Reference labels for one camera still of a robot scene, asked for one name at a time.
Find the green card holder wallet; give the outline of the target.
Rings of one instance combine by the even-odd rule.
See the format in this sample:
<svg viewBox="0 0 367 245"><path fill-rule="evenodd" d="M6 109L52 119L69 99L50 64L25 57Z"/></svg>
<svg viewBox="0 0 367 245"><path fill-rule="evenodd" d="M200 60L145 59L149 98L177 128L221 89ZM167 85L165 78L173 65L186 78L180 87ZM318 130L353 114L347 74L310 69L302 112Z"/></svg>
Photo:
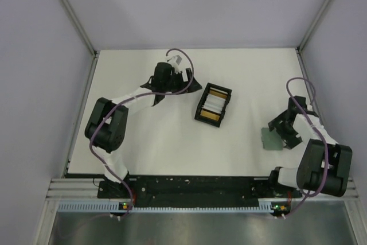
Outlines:
<svg viewBox="0 0 367 245"><path fill-rule="evenodd" d="M283 141L279 134L269 128L261 129L261 142L263 149L267 151L281 151L283 150Z"/></svg>

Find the black card box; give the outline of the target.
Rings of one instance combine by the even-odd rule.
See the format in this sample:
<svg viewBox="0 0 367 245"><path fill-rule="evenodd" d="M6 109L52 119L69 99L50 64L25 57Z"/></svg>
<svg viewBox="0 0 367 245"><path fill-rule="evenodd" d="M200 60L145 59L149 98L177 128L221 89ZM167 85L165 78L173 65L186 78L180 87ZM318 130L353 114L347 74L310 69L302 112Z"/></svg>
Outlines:
<svg viewBox="0 0 367 245"><path fill-rule="evenodd" d="M198 102L194 119L219 128L231 96L231 89L207 83Z"/></svg>

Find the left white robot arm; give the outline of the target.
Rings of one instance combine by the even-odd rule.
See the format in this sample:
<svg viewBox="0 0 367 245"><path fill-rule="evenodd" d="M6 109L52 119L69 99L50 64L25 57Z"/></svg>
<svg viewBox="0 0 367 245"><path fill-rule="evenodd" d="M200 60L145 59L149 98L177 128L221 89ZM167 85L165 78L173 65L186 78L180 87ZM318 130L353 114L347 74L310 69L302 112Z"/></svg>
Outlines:
<svg viewBox="0 0 367 245"><path fill-rule="evenodd" d="M156 106L168 95L189 94L201 89L192 68L179 69L168 62L160 62L148 81L134 92L116 99L102 97L96 101L84 135L89 140L91 153L103 164L105 177L112 181L112 193L124 197L130 190L130 183L124 180L128 169L116 154L124 141L128 118Z"/></svg>

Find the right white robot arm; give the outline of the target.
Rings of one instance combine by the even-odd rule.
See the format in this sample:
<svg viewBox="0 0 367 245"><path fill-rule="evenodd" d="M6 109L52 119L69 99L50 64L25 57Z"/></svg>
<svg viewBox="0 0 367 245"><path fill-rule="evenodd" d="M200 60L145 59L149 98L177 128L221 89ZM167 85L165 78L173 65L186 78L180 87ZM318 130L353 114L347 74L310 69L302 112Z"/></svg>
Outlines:
<svg viewBox="0 0 367 245"><path fill-rule="evenodd" d="M309 110L306 98L290 97L285 111L268 123L268 131L284 148L305 146L296 168L276 167L270 173L267 188L279 197L288 188L342 197L347 189L353 151L333 139L316 112Z"/></svg>

